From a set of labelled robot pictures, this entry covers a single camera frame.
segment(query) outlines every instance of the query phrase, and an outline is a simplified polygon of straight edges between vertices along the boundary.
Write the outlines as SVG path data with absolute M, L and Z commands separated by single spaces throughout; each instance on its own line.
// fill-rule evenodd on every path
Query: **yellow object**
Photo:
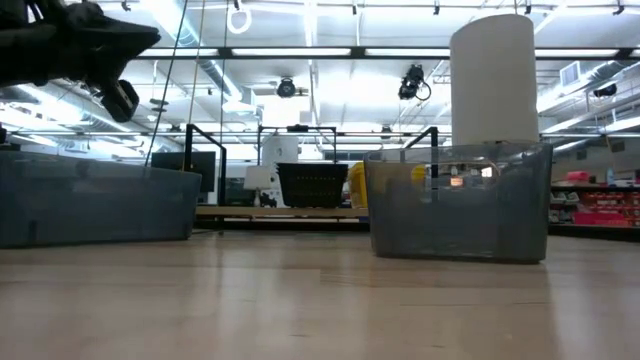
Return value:
M 367 185 L 364 180 L 364 163 L 358 162 L 349 169 L 349 193 L 351 194 L 351 207 L 364 209 L 367 207 Z
M 424 179 L 427 176 L 427 167 L 418 165 L 411 170 L 411 183 L 413 185 L 424 185 Z

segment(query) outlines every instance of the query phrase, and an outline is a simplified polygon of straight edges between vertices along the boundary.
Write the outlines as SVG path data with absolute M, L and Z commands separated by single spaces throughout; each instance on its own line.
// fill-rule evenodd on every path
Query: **clear plastic bin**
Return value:
M 185 240 L 201 176 L 0 151 L 0 247 Z
M 373 250 L 384 257 L 543 260 L 551 156 L 548 144 L 368 153 Z

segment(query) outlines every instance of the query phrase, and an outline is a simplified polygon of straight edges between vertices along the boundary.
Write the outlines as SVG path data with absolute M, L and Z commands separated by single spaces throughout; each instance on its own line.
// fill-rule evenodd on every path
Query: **security camera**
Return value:
M 276 94 L 285 99 L 294 97 L 296 95 L 296 86 L 293 84 L 293 80 L 291 78 L 283 78 L 280 81 L 280 85 L 278 85 Z
M 611 84 L 605 87 L 602 87 L 597 90 L 593 90 L 593 96 L 597 98 L 601 98 L 604 96 L 613 96 L 618 92 L 618 86 L 616 84 Z
M 429 94 L 425 98 L 420 98 L 418 97 L 418 91 L 423 86 L 429 90 Z M 407 74 L 402 78 L 402 85 L 400 85 L 400 90 L 398 90 L 398 97 L 400 100 L 417 98 L 421 101 L 426 101 L 431 97 L 431 87 L 424 81 L 422 65 L 411 65 Z

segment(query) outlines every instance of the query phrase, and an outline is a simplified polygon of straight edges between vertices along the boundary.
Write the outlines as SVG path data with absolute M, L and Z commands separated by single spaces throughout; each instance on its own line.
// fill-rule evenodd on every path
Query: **black plastic crate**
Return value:
M 339 207 L 348 171 L 345 164 L 278 163 L 284 204 L 290 207 Z

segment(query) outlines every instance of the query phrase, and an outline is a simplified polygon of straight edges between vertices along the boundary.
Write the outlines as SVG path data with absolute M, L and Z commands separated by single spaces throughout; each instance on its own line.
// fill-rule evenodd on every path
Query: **white paper towel roll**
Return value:
M 453 145 L 538 141 L 533 23 L 476 20 L 451 38 Z

